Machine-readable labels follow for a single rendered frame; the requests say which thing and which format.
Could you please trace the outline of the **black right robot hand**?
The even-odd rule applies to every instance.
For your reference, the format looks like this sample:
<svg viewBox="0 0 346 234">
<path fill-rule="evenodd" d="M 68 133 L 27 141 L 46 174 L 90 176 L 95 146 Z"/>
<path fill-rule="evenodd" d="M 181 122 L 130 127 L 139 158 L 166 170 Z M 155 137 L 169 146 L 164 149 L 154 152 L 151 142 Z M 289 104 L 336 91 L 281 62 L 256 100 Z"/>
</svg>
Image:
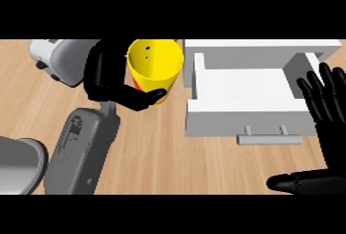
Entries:
<svg viewBox="0 0 346 234">
<path fill-rule="evenodd" d="M 346 72 L 320 64 L 321 79 L 309 71 L 297 79 L 306 106 L 315 122 L 327 168 L 274 175 L 271 190 L 294 195 L 346 195 Z"/>
</svg>

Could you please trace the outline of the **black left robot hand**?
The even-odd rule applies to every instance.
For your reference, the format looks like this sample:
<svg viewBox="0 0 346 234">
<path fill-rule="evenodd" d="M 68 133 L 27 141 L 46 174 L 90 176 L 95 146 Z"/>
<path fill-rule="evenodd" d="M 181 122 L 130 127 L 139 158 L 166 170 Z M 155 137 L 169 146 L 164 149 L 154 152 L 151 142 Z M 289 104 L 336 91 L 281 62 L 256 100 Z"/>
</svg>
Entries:
<svg viewBox="0 0 346 234">
<path fill-rule="evenodd" d="M 92 101 L 114 101 L 144 111 L 167 95 L 166 89 L 144 92 L 124 83 L 127 50 L 133 39 L 102 39 L 92 47 L 85 68 L 85 90 Z"/>
</svg>

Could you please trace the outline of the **yellow cup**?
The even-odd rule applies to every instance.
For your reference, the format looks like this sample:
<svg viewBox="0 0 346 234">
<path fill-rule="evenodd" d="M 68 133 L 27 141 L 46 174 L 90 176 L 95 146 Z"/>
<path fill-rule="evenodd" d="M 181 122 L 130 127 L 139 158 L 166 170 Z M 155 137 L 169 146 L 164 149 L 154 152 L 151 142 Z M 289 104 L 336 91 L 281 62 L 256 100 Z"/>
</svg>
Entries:
<svg viewBox="0 0 346 234">
<path fill-rule="evenodd" d="M 179 43 L 173 39 L 138 39 L 129 46 L 127 65 L 141 91 L 170 91 L 184 66 Z"/>
</svg>

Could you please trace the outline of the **white open drawer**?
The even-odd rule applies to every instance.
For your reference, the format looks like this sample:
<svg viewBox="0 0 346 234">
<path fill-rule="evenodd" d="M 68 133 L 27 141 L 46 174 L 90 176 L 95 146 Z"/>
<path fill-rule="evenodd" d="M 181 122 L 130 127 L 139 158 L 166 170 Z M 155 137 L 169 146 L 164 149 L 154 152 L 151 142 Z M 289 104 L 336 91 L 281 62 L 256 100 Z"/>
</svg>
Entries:
<svg viewBox="0 0 346 234">
<path fill-rule="evenodd" d="M 311 53 L 293 56 L 280 69 L 207 69 L 195 54 L 192 99 L 187 103 L 185 134 L 235 136 L 255 134 L 311 136 L 315 124 L 296 80 L 318 67 Z"/>
</svg>

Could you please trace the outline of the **white toaster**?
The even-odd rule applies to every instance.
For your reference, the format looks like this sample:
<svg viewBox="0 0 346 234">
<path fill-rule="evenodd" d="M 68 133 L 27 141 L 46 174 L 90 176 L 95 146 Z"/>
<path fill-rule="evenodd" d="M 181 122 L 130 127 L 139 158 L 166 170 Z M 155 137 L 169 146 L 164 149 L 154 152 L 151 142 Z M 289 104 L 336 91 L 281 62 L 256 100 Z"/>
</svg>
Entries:
<svg viewBox="0 0 346 234">
<path fill-rule="evenodd" d="M 30 56 L 36 66 L 70 87 L 85 78 L 87 54 L 99 39 L 33 39 Z"/>
</svg>

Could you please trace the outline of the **white cabinet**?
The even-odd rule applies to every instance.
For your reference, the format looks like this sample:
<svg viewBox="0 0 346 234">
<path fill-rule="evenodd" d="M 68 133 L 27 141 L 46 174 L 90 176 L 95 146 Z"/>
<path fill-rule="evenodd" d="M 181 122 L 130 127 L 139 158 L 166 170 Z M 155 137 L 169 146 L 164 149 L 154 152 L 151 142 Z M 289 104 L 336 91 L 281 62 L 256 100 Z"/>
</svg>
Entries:
<svg viewBox="0 0 346 234">
<path fill-rule="evenodd" d="M 185 39 L 184 87 L 192 87 L 195 54 L 207 69 L 283 69 L 297 53 L 324 62 L 342 44 L 337 39 Z"/>
</svg>

